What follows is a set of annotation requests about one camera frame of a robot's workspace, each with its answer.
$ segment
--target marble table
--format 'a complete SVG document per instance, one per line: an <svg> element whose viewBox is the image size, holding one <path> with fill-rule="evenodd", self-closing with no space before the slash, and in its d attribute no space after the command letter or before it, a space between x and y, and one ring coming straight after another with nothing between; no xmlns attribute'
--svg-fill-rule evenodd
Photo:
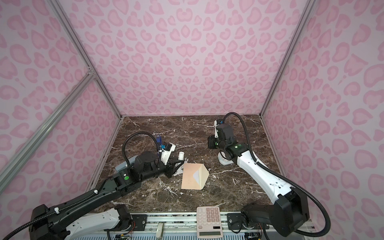
<svg viewBox="0 0 384 240"><path fill-rule="evenodd" d="M121 145L132 133L144 130L161 134L163 141L176 144L174 152L185 152L185 160L203 163L209 177L202 190L181 189L182 174L168 179L159 178L143 182L138 190L97 208L103 212L116 204L126 204L131 212L183 212L196 211L196 207L217 205L221 211L240 210L250 202L271 204L263 189L241 168L222 166L217 160L218 150L208 149L207 137L214 134L213 122L223 116L164 116L125 117L99 179L115 173L115 167L124 161ZM280 172L258 115L245 115L252 147L256 155L271 169ZM233 127L238 141L245 141L240 121L235 116L226 122ZM136 136L127 144L127 156L153 151L154 143L148 136Z"/></svg>

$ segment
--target wire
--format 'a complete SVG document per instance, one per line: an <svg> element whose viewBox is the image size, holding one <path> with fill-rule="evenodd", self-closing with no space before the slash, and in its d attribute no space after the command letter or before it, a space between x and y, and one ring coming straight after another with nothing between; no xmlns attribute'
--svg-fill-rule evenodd
<svg viewBox="0 0 384 240"><path fill-rule="evenodd" d="M240 120L240 122L241 122L241 124L243 126L243 129L244 129L245 138L247 139L247 144L248 144L248 147L249 147L249 152L251 154L252 159L255 161L255 164L257 164L259 167L261 167L265 171L269 172L270 174L273 174L276 177L278 177L280 179L283 179L285 182L287 182L287 183L291 184L292 186L294 186L294 187L298 188L299 190L301 190L305 195L307 195L319 207L321 213L323 214L324 219L325 219L325 226L324 226L324 228L321 231L312 233L312 232L304 232L304 231L301 231L301 230L297 229L295 232L298 233L298 234L307 236L307 237L321 237L321 236L326 235L329 232L329 230L331 229L331 219L329 218L327 210L323 207L323 205L319 202L319 200L317 200L310 192L308 192L307 190L302 188L300 185L298 185L295 182L289 180L288 178L282 176L281 174L278 174L278 173L272 171L271 169L267 168L266 166L261 164L259 161L257 161L257 159L256 159L256 157L255 157L255 155L253 154L253 151L252 151L252 146L250 144L247 126L245 125L244 120L241 118L241 116L239 114L234 113L234 112L230 112L230 113L227 113L224 116L223 123L225 122L225 119L229 115L235 115Z"/></svg>
<svg viewBox="0 0 384 240"><path fill-rule="evenodd" d="M132 233L133 232L133 229L136 227L136 222L135 221L133 221L133 228L128 232L128 234L129 233Z"/></svg>
<svg viewBox="0 0 384 240"><path fill-rule="evenodd" d="M269 237L268 237L268 235L266 234L265 224L264 224L264 228L263 228L263 233L264 233L265 239L266 239L266 240L269 240Z"/></svg>
<svg viewBox="0 0 384 240"><path fill-rule="evenodd" d="M160 161L161 161L161 147L159 145L159 143L156 141L156 138L150 134L149 132L146 132L146 131L139 131L139 132L135 132L134 134L130 135L127 139L125 139L124 143L122 144L121 146L121 152L122 152L122 156L124 158L124 160L127 162L127 165L128 165L128 169L130 169L132 166L133 166L133 163L129 163L129 160L127 158L127 155L125 154L125 147L127 146L127 143L128 141L133 138L134 136L136 135L140 135L140 134L145 134L145 135L148 135L152 138L152 140L155 142L155 145L156 145L156 151L159 153L159 159L157 161L157 166L159 166L160 164Z"/></svg>
<svg viewBox="0 0 384 240"><path fill-rule="evenodd" d="M108 240L112 240L111 236L109 235L109 229L107 229L107 238L108 238Z"/></svg>
<svg viewBox="0 0 384 240"><path fill-rule="evenodd" d="M233 229L232 229L232 226L233 226L235 223L240 223L240 229L239 229L237 232L233 231ZM228 228L229 228L229 230L231 230L233 233L238 234L238 233L241 231L241 229L243 228L243 222L242 222L242 221L234 222L234 223L232 223L231 225L228 225Z"/></svg>
<svg viewBox="0 0 384 240"><path fill-rule="evenodd" d="M105 184L105 182L106 182L108 179L110 179L110 177L104 179L104 180L103 180L103 181L102 181L102 182L101 182L95 189L96 189L98 192L100 192L101 188L103 187L103 185ZM83 199L81 199L81 200L79 200L79 201L77 201L77 202L74 202L74 203L72 203L72 204L70 204L70 205L68 205L68 206L65 206L65 207L59 209L59 212L65 210L65 209L68 209L68 208L72 208L72 207L74 207L74 206L76 206L76 205L78 205L78 204L80 204L80 203L82 203L82 202L85 202L85 201L89 200L90 198L94 197L95 195L96 195L96 193L94 193L94 192L92 191L92 194L89 195L88 197L85 197L85 198L83 198ZM50 214L46 214L46 215L44 215L44 216L35 218L35 219L33 219L32 221L27 222L26 224L24 224L24 225L22 225L22 226L16 228L16 229L13 230L12 232L10 232L7 236L5 236L5 238L3 238L3 240L9 240L11 237L13 237L15 234L17 234L18 232L22 231L23 229L25 229L25 228L27 228L27 227L29 227L29 226L31 226L31 225L37 223L37 222L40 222L41 220L44 220L44 219L46 219L46 218L48 218L48 217L50 217L50 216L53 216L53 215L55 215L55 214L56 214L56 212L51 212Z"/></svg>
<svg viewBox="0 0 384 240"><path fill-rule="evenodd" d="M225 160L228 160L228 161L229 161L228 158L226 158L226 157L223 156L223 154L221 153L221 150L220 150L220 155L221 155L222 158L224 158Z"/></svg>
<svg viewBox="0 0 384 240"><path fill-rule="evenodd" d="M259 223L259 226L260 226L260 229L261 229L261 231L260 231L260 239L263 237L263 228L262 228L262 226L261 226L261 224Z"/></svg>

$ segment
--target pink wall panel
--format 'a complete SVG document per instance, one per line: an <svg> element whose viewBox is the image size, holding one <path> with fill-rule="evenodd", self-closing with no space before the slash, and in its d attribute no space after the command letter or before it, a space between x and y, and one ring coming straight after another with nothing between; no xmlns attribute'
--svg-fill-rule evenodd
<svg viewBox="0 0 384 240"><path fill-rule="evenodd" d="M123 114L259 113L306 0L62 0Z"/></svg>
<svg viewBox="0 0 384 240"><path fill-rule="evenodd" d="M92 82L0 196L0 238L28 222L38 205L84 193L116 123ZM26 238L26 230L16 235Z"/></svg>
<svg viewBox="0 0 384 240"><path fill-rule="evenodd" d="M85 75L44 0L0 3L0 171Z"/></svg>
<svg viewBox="0 0 384 240"><path fill-rule="evenodd" d="M383 41L383 1L321 0L265 116L326 240L384 238Z"/></svg>

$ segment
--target calculator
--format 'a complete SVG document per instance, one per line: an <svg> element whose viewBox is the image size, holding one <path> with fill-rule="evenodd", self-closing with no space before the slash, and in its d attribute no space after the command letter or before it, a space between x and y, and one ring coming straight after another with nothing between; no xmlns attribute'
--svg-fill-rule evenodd
<svg viewBox="0 0 384 240"><path fill-rule="evenodd" d="M198 207L196 212L197 238L223 237L223 227L221 226L219 207Z"/></svg>

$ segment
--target beige triangular block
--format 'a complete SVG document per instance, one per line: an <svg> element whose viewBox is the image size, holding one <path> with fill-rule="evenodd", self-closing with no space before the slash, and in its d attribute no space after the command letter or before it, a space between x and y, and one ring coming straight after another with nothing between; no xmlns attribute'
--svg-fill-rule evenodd
<svg viewBox="0 0 384 240"><path fill-rule="evenodd" d="M209 172L200 163L184 163L183 180L181 182L181 189L203 189L207 182Z"/></svg>

